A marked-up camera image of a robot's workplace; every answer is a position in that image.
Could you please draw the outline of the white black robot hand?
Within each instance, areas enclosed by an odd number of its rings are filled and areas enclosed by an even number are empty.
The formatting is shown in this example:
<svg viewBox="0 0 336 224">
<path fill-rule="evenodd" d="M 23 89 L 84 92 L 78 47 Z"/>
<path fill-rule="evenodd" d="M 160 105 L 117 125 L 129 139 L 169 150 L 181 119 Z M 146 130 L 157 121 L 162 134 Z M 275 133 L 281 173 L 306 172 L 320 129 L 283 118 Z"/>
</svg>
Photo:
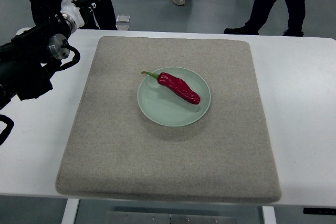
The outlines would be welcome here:
<svg viewBox="0 0 336 224">
<path fill-rule="evenodd" d="M 116 30 L 112 0 L 62 0 L 61 14 L 72 33 L 78 28 Z"/>
</svg>

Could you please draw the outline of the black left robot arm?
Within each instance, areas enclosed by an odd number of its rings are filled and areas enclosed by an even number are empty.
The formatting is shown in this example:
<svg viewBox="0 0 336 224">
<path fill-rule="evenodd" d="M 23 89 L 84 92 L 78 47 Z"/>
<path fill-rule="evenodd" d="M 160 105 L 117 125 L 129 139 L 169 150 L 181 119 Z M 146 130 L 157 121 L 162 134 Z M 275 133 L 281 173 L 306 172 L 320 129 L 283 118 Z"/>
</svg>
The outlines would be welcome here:
<svg viewBox="0 0 336 224">
<path fill-rule="evenodd" d="M 15 96 L 36 99 L 52 90 L 51 77 L 79 62 L 68 38 L 80 25 L 70 15 L 57 14 L 1 46 L 1 108 Z"/>
</svg>

